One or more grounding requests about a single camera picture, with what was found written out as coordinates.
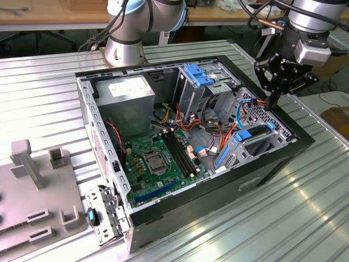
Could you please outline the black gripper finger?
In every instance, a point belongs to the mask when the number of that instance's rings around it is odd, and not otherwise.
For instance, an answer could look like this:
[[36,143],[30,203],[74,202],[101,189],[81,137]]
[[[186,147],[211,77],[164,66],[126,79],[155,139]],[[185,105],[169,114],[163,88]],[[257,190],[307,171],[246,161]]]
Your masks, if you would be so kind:
[[266,108],[272,109],[276,103],[276,87],[273,75],[273,63],[276,56],[270,55],[265,60],[255,61],[255,73],[263,90],[267,91]]
[[294,70],[292,74],[288,76],[279,74],[273,78],[273,107],[277,106],[281,96],[285,94],[295,94],[318,81],[319,78],[313,70],[305,74],[298,74],[298,70]]

